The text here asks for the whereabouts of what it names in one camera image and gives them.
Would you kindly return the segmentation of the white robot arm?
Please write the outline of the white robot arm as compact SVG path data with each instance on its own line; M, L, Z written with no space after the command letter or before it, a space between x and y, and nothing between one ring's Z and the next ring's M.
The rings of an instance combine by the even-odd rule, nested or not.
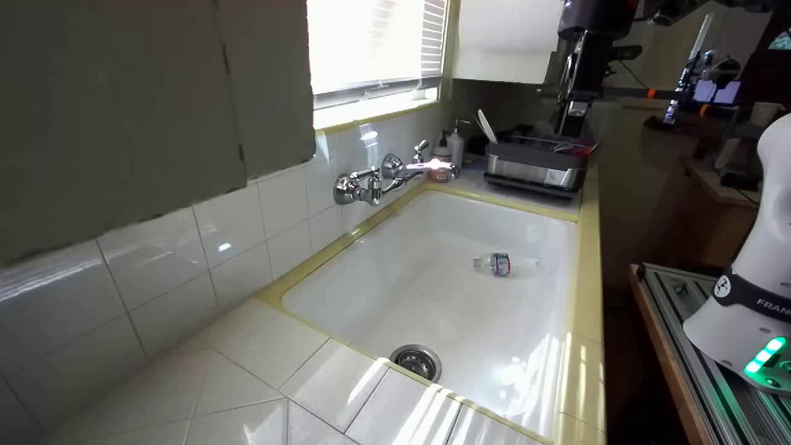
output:
M791 117L758 136L758 212L731 268L684 319L684 336L747 384L791 390Z

